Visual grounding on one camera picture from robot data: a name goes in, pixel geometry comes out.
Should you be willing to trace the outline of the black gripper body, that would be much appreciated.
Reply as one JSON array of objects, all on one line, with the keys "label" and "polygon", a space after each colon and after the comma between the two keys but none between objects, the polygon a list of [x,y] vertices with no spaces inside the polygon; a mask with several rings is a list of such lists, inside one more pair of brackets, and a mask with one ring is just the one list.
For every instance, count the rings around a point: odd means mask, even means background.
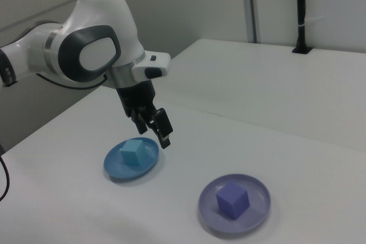
[{"label": "black gripper body", "polygon": [[153,104],[155,89],[152,81],[143,81],[131,87],[117,88],[117,94],[121,100],[127,117],[131,117],[132,111],[155,111]]}]

